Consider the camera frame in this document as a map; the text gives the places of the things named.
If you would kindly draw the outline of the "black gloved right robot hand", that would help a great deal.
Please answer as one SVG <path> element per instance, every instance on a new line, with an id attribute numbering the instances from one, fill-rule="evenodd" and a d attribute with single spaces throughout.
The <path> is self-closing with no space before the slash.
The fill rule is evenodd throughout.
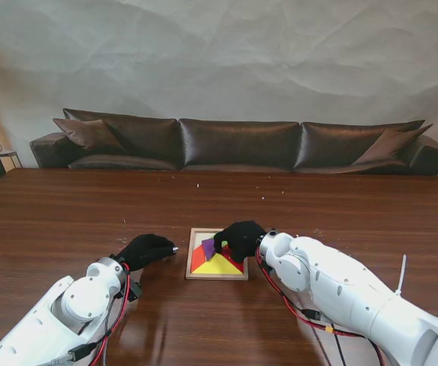
<path id="1" fill-rule="evenodd" d="M 216 253 L 220 253 L 222 243 L 227 242 L 231 260 L 242 263 L 246 258 L 255 256 L 257 247 L 266 233 L 264 228 L 253 220 L 238 221 L 214 236 L 214 249 Z"/>

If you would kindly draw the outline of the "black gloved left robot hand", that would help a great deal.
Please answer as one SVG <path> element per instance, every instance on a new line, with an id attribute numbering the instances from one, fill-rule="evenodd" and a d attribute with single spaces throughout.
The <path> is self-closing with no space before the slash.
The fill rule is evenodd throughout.
<path id="1" fill-rule="evenodd" d="M 130 271 L 138 271 L 161 259 L 173 256 L 178 247 L 169 239 L 155 234 L 135 237 L 117 255 L 117 261 L 125 263 Z"/>

